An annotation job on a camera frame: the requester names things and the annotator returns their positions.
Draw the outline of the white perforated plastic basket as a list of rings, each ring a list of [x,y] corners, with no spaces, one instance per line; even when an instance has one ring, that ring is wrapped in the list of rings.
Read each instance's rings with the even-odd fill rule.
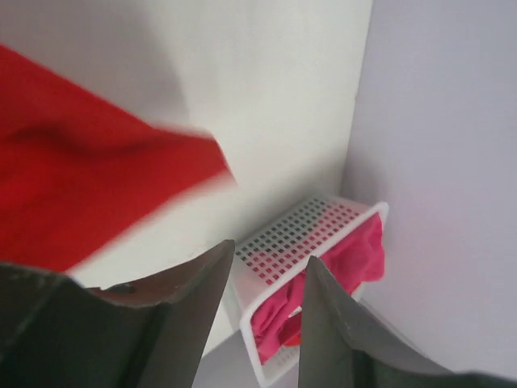
[[[251,329],[254,313],[276,291],[305,272],[310,257],[320,258],[376,214],[384,229],[389,214],[385,202],[368,206],[342,197],[311,196],[237,245],[229,280],[234,301],[228,312],[232,324],[242,333],[261,387],[276,383],[299,361],[300,345],[283,346],[261,364]],[[350,295],[360,300],[369,283],[364,282]]]

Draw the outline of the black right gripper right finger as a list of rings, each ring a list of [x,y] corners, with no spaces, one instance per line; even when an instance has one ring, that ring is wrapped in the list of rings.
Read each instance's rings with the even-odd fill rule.
[[[317,257],[306,268],[300,387],[514,387],[494,375],[453,373],[398,339]]]

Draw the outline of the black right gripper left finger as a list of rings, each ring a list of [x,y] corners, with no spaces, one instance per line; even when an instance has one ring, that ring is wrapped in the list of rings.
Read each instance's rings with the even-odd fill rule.
[[[2,386],[191,386],[234,249],[225,240],[184,264],[105,290],[3,264]]]

